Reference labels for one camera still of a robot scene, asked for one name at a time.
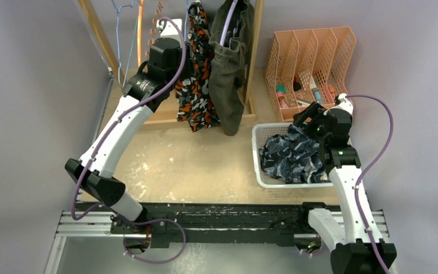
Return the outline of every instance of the laundry basket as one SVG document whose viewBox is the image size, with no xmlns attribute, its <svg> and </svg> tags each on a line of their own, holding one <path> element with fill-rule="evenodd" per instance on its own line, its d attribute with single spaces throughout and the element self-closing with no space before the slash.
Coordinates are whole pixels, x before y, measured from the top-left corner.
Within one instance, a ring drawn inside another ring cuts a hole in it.
<svg viewBox="0 0 438 274">
<path fill-rule="evenodd" d="M 265 188 L 311 188 L 311 187 L 332 187 L 332 183 L 313 183 L 313 184 L 286 184 L 280 180 L 267 176 L 261 169 L 261 158 L 259 149 L 263 148 L 266 140 L 276 134 L 288 133 L 288 127 L 291 123 L 269 123 L 257 124 L 253 127 L 253 160 L 256 179 L 260 186 Z"/>
</svg>

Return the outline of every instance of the metal frame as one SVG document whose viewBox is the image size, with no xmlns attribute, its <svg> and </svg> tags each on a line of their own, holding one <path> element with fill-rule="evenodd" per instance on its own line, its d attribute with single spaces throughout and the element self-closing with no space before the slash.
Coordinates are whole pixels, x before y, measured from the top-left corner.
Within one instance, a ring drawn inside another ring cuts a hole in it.
<svg viewBox="0 0 438 274">
<path fill-rule="evenodd" d="M 63 250 L 66 246 L 67 239 L 71 237 L 127 237 L 127 238 L 136 238 L 136 239 L 145 239 L 145 234 L 143 233 L 124 233 L 124 234 L 115 234 L 111 233 L 110 230 L 113 227 L 113 223 L 111 217 L 114 216 L 113 212 L 106 211 L 105 208 L 99 208 L 98 210 L 102 211 L 94 211 L 90 212 L 87 216 L 79 221 L 74 221 L 71 218 L 71 212 L 66 211 L 63 212 L 56 229 L 55 240 L 52 246 L 51 254 L 46 266 L 45 274 L 56 274 L 59 268 L 59 264 L 61 262 L 61 257 L 63 255 Z M 339 211 L 335 211 L 331 213 L 333 219 L 340 225 L 340 227 L 344 228 L 343 224 L 343 216 Z M 377 226 L 384 236 L 385 240 L 388 242 L 388 228 L 387 223 L 385 221 L 385 217 L 382 211 L 375 211 L 372 213 L 374 216 L 374 220 L 377 223 Z M 194 228 L 184 228 L 186 233 L 193 232 Z M 211 228 L 209 231 L 223 231 L 223 228 Z M 317 236 L 316 233 L 298 233 L 294 234 L 293 237 L 295 240 L 306 240 L 311 241 L 311 239 L 315 239 Z"/>
</svg>

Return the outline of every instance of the wire hanger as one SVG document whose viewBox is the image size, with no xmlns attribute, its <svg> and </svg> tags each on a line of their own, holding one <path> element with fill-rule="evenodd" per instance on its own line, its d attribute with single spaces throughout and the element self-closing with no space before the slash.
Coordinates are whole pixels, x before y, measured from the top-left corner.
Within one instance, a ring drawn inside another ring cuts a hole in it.
<svg viewBox="0 0 438 274">
<path fill-rule="evenodd" d="M 226 34 L 228 33 L 229 24 L 231 23 L 231 18 L 233 17 L 234 9 L 236 8 L 238 0 L 233 0 L 231 7 L 229 8 L 228 16 L 226 17 L 226 22 L 224 22 L 224 28 L 222 29 L 221 40 L 219 44 L 224 47 L 226 42 Z"/>
<path fill-rule="evenodd" d="M 118 51 L 118 84 L 120 85 L 120 87 L 124 87 L 125 86 L 125 79 L 127 77 L 128 74 L 128 68 L 130 67 L 130 58 L 132 57 L 132 51 L 133 51 L 133 45 L 135 44 L 135 39 L 132 40 L 132 46 L 130 47 L 130 54 L 128 55 L 128 63 L 127 63 L 127 69 L 125 70 L 125 75 L 123 77 L 123 83 L 120 83 L 120 72 L 121 72 L 121 54 L 120 54 L 120 37 L 119 37 L 119 27 L 120 27 L 120 13 L 122 8 L 124 7 L 134 7 L 136 1 L 132 0 L 132 2 L 129 5 L 122 5 L 120 7 L 118 7 L 115 3 L 114 0 L 111 0 L 113 7 L 115 8 L 115 13 L 116 13 L 116 43 L 117 43 L 117 51 Z M 135 31 L 133 32 L 133 36 L 135 37 L 135 35 L 137 35 L 137 27 L 138 27 L 138 22 L 139 22 L 139 16 L 137 15 L 137 21 L 135 22 Z"/>
<path fill-rule="evenodd" d="M 233 30 L 233 34 L 232 34 L 231 37 L 229 38 L 229 45 L 228 45 L 229 48 L 231 48 L 231 43 L 232 43 L 232 41 L 233 41 L 233 38 L 236 37 L 237 31 L 238 31 L 238 29 L 239 29 L 239 22 L 240 22 L 240 19 L 237 19 L 236 27 L 235 27 L 234 30 Z"/>
</svg>

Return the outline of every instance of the clothing rack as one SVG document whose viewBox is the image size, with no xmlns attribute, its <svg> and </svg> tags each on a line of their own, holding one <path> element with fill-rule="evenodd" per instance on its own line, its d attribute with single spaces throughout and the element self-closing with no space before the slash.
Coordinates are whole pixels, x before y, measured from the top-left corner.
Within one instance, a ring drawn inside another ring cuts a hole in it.
<svg viewBox="0 0 438 274">
<path fill-rule="evenodd" d="M 95 8 L 93 7 L 91 0 L 77 0 L 81 9 L 83 10 L 83 13 L 88 20 L 88 24 L 91 27 L 91 30 L 93 31 L 93 34 L 95 35 L 96 41 L 98 42 L 98 45 L 100 46 L 100 49 L 103 53 L 104 58 L 107 60 L 109 67 L 111 68 L 114 77 L 116 80 L 118 80 L 118 77 L 120 76 L 120 83 L 123 83 L 125 80 L 124 72 L 123 70 L 120 70 L 119 72 L 119 62 L 117 59 L 117 56 L 115 55 L 113 48 L 110 44 L 110 41 L 108 40 L 108 37 L 106 35 L 106 32 L 103 28 L 103 25 L 100 21 L 100 18 L 98 17 Z M 137 14 L 140 14 L 140 12 L 143 12 L 143 0 L 140 0 L 140 5 L 138 5 Z M 256 119 L 256 112 L 254 109 L 254 103 L 253 103 L 253 94 L 252 94 L 252 80 L 254 75 L 254 66 L 256 65 L 256 52 L 258 49 L 258 39 L 259 39 L 259 29 L 261 27 L 261 16 L 262 11 L 264 7 L 264 0 L 257 0 L 254 6 L 254 22 L 253 22 L 253 43 L 250 51 L 250 56 L 248 60 L 250 60 L 248 64 L 248 70 L 246 72 L 246 81 L 241 87 L 240 94 L 242 97 L 241 100 L 243 104 L 245 105 L 244 114 L 242 116 L 242 122 L 251 122 Z M 231 6 L 231 9 L 229 10 L 229 13 L 232 14 L 232 11 L 234 11 L 235 5 Z M 138 63 L 141 63 L 141 18 L 139 19 L 139 26 L 137 31 L 137 60 Z M 227 33 L 227 28 L 229 24 L 225 24 L 224 30 Z M 183 128 L 188 127 L 187 123 L 181 123 L 177 122 L 176 116 L 177 116 L 177 109 L 178 109 L 178 103 L 175 101 L 174 96 L 170 96 L 169 99 L 162 102 L 160 108 L 157 110 L 157 112 L 145 123 L 142 129 L 169 129 L 169 128 Z"/>
</svg>

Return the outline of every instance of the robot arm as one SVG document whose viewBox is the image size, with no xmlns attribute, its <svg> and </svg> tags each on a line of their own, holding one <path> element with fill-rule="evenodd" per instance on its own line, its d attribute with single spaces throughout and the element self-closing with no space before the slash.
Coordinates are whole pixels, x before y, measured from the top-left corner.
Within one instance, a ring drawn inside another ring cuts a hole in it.
<svg viewBox="0 0 438 274">
<path fill-rule="evenodd" d="M 376 273 L 380 264 L 373 252 L 373 244 L 377 246 L 387 267 L 391 266 L 396 257 L 394 244 L 384 242 L 375 223 L 363 183 L 356 186 L 362 170 L 356 149 L 349 145 L 352 112 L 352 103 L 346 94 L 340 94 L 336 106 L 330 110 L 312 103 L 294 117 L 295 125 L 320 143 L 321 161 L 340 200 L 344 229 L 325 208 L 314 208 L 308 214 L 309 226 L 318 232 L 331 251 L 331 267 L 335 274 Z M 366 219 L 368 226 L 365 226 L 363 219 Z"/>
<path fill-rule="evenodd" d="M 125 191 L 125 184 L 112 175 L 135 133 L 152 116 L 160 103 L 169 97 L 173 85 L 145 105 L 128 110 L 158 93 L 171 81 L 180 67 L 181 54 L 185 59 L 183 50 L 175 39 L 157 39 L 150 49 L 150 59 L 141 64 L 137 74 L 128 81 L 116 111 L 97 140 L 79 160 L 69 159 L 65 165 L 66 171 L 75 182 L 79 181 L 82 171 L 87 169 L 81 188 L 130 221 L 145 221 L 147 210 Z M 92 159 L 91 164 L 84 164 L 89 159 Z"/>
</svg>

